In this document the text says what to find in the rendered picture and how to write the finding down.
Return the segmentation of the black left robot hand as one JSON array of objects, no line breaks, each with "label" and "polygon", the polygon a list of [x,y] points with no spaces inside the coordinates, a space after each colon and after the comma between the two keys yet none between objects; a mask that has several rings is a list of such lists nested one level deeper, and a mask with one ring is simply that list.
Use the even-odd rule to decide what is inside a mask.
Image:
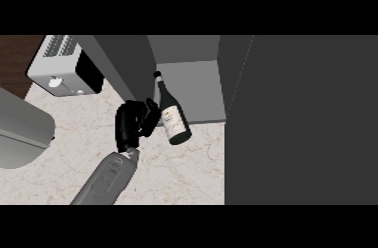
[{"label": "black left robot hand", "polygon": [[150,98],[146,101],[127,100],[115,113],[115,142],[118,152],[138,147],[138,138],[149,137],[160,118],[158,104]]}]

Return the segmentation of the dark wine bottle, white label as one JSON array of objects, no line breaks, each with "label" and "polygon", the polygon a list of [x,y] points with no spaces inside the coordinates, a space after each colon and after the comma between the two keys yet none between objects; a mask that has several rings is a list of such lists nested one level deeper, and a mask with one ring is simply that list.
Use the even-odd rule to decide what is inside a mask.
[{"label": "dark wine bottle, white label", "polygon": [[159,71],[153,72],[153,77],[159,89],[160,120],[165,128],[168,142],[171,145],[178,145],[190,139],[191,132],[180,103],[166,89]]}]

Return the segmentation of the grey cabinet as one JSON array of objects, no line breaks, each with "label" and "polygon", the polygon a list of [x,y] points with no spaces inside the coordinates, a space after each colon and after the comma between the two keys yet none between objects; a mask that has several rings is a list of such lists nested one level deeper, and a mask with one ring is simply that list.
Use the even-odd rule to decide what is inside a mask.
[{"label": "grey cabinet", "polygon": [[119,97],[159,97],[162,74],[187,122],[227,120],[251,35],[76,35],[73,37]]}]

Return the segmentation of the dark grey cabinet door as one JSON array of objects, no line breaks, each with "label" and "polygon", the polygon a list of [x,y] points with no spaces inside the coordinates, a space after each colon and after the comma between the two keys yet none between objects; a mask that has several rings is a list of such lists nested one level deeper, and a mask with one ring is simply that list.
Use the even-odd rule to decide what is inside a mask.
[{"label": "dark grey cabinet door", "polygon": [[378,36],[258,36],[228,121],[256,204],[378,203]]}]

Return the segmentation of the white toaster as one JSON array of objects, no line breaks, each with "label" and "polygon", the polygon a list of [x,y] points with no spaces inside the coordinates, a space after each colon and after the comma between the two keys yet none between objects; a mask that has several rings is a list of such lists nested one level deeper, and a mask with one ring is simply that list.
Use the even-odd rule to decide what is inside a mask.
[{"label": "white toaster", "polygon": [[104,79],[69,35],[44,36],[26,77],[56,97],[97,94]]}]

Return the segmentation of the grey rounded appliance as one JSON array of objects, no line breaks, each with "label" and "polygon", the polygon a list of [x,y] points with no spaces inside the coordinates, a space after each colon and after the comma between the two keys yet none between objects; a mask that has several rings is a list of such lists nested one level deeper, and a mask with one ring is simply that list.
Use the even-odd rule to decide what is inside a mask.
[{"label": "grey rounded appliance", "polygon": [[54,119],[0,87],[0,168],[31,163],[50,146]]}]

